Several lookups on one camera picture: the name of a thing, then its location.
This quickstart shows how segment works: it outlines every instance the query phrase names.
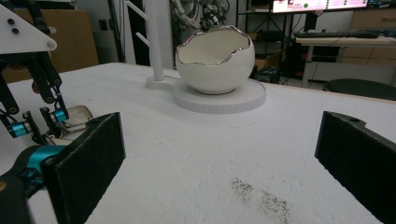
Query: stain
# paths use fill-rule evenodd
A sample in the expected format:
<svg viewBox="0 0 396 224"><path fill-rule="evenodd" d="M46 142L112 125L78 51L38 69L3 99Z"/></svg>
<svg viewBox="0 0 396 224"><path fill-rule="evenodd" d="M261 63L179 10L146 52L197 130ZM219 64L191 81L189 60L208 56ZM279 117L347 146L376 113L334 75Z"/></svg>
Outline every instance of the stain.
<svg viewBox="0 0 396 224"><path fill-rule="evenodd" d="M239 178L233 178L232 188L238 201L247 207L261 212L273 224L288 224L290 222L290 204L263 190L254 189L249 183Z"/></svg>
<svg viewBox="0 0 396 224"><path fill-rule="evenodd" d="M290 204L276 197L268 191L262 190L262 203L260 210L274 223L287 224L290 220Z"/></svg>
<svg viewBox="0 0 396 224"><path fill-rule="evenodd" d="M233 179L232 184L233 184L233 191L238 196L238 199L243 204L248 205L251 200L253 187L251 187L251 185L249 185L248 183L242 182L238 178Z"/></svg>

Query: white round base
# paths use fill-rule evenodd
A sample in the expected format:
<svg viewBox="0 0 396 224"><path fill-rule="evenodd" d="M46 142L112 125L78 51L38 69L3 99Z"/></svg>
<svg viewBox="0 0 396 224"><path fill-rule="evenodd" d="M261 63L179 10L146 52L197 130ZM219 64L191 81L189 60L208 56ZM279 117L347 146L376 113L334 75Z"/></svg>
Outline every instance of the white round base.
<svg viewBox="0 0 396 224"><path fill-rule="evenodd" d="M234 91L221 95L197 92L183 79L163 77L163 81L146 80L149 89L170 91L176 103L190 111L204 114L234 114L249 111L264 104L265 88L255 80L248 79Z"/></svg>

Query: screen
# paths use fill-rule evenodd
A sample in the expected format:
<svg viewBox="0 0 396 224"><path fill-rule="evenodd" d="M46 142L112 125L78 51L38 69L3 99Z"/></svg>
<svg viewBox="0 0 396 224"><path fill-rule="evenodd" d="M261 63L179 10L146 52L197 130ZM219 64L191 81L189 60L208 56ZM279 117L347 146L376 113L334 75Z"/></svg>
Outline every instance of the screen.
<svg viewBox="0 0 396 224"><path fill-rule="evenodd" d="M368 0L275 0L272 13L350 10L367 7Z"/></svg>

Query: white textured surface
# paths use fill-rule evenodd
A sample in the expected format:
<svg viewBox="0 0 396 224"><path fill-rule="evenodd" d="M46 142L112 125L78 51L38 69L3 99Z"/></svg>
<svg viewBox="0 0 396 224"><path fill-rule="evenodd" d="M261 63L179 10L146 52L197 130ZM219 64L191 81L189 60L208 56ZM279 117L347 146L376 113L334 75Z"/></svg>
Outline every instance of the white textured surface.
<svg viewBox="0 0 396 224"><path fill-rule="evenodd" d="M396 142L394 103L265 85L259 108L207 115L147 89L151 68L110 63L62 77L68 106L121 114L127 158L88 223L379 223L314 152L323 110L362 119ZM10 88L46 130L31 82ZM32 142L5 129L0 140L2 174ZM36 223L55 223L46 191L29 203Z"/></svg>

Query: white egg-shaped bowl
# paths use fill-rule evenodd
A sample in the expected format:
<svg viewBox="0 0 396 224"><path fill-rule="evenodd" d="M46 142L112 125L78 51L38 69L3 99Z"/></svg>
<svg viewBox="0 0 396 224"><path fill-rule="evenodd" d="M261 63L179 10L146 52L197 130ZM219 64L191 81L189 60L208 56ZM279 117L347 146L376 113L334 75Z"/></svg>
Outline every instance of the white egg-shaped bowl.
<svg viewBox="0 0 396 224"><path fill-rule="evenodd" d="M249 77L255 52L247 34L233 26L220 26L191 36L177 47L180 76L196 91L223 94Z"/></svg>

